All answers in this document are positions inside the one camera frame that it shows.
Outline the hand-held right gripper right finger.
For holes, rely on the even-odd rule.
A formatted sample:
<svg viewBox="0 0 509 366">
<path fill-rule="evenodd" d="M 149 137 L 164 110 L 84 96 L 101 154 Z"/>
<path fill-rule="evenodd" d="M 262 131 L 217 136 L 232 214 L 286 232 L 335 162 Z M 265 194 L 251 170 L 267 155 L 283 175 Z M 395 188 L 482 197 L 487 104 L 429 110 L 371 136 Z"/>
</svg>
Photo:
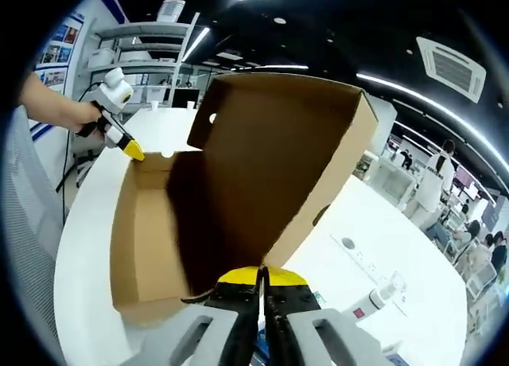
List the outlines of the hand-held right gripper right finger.
<svg viewBox="0 0 509 366">
<path fill-rule="evenodd" d="M 298 274 L 262 268 L 269 365 L 389 365 L 381 345 L 335 309 L 323 309 Z"/>
</svg>

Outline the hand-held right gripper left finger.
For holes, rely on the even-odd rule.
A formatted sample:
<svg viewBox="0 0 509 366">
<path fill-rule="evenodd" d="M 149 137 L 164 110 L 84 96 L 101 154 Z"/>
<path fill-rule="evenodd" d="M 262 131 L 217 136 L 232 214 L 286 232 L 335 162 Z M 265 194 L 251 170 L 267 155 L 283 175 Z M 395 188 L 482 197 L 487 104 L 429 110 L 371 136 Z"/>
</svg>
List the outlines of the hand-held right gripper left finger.
<svg viewBox="0 0 509 366">
<path fill-rule="evenodd" d="M 192 304 L 146 336 L 136 365 L 248 365 L 258 330 L 261 273 L 229 271 L 202 305 Z"/>
</svg>

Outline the person's left hand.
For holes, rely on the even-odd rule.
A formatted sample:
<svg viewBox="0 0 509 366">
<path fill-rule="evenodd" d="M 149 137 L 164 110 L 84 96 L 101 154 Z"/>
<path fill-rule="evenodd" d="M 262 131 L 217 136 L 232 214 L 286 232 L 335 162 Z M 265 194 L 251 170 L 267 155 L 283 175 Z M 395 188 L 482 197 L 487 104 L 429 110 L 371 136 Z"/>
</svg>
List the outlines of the person's left hand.
<svg viewBox="0 0 509 366">
<path fill-rule="evenodd" d="M 96 123 L 101 117 L 100 110 L 89 102 L 67 99 L 60 108 L 59 126 L 79 133 L 89 123 Z"/>
</svg>

